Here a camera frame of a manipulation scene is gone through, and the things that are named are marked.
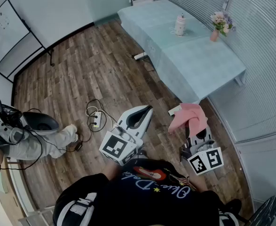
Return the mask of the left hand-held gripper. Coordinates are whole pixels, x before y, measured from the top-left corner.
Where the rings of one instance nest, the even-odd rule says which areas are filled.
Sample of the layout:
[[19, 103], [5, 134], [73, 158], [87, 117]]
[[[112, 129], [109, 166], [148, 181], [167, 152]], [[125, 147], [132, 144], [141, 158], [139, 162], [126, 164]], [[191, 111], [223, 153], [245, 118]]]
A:
[[152, 115], [151, 105], [141, 105], [125, 111], [118, 124], [115, 123], [112, 130], [105, 134], [100, 152], [120, 166], [127, 164], [143, 146], [142, 137], [149, 127]]

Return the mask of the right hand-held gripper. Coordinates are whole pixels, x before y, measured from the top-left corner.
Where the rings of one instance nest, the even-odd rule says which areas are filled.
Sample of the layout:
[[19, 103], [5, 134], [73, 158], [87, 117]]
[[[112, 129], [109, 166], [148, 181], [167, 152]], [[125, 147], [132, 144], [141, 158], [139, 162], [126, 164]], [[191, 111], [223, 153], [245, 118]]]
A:
[[192, 167], [196, 175], [207, 173], [211, 170], [224, 166], [221, 148], [213, 140], [211, 130], [206, 127], [201, 131], [200, 144], [197, 137], [200, 133], [199, 128], [195, 129], [195, 123], [190, 121], [186, 123], [187, 144], [180, 147], [180, 161], [186, 160]]

